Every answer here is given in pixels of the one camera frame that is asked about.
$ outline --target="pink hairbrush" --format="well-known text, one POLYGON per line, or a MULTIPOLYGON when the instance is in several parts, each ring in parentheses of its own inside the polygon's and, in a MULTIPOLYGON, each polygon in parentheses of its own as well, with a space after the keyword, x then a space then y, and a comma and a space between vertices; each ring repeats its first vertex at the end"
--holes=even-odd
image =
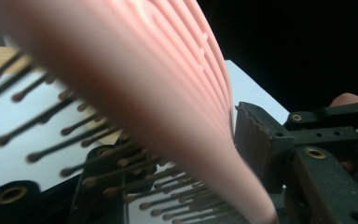
POLYGON ((0 0, 0 33, 251 223, 278 222, 234 146, 229 74, 195 0, 0 0))

